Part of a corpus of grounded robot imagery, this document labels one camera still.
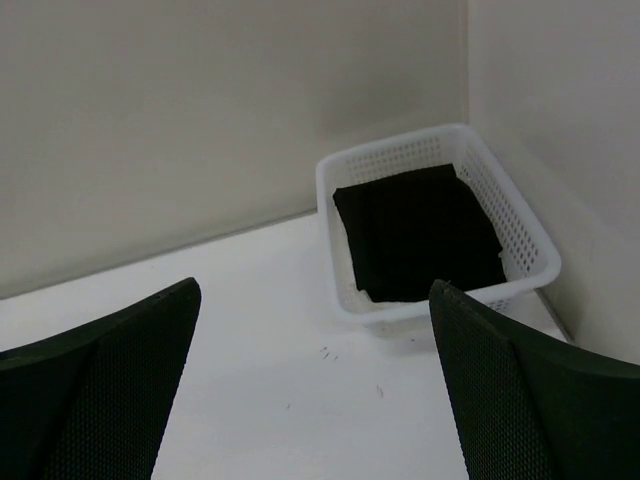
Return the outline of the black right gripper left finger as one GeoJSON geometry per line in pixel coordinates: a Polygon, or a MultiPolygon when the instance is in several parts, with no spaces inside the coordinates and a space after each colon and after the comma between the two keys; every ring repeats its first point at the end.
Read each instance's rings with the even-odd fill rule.
{"type": "Polygon", "coordinates": [[[3,351],[2,478],[151,478],[200,307],[187,278],[3,351]]]}

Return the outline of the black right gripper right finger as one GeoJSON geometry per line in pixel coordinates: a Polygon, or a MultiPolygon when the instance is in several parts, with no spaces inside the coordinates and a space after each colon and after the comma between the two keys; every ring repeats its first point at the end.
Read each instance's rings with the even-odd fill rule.
{"type": "Polygon", "coordinates": [[[639,367],[437,280],[431,321],[471,479],[636,479],[639,367]]]}

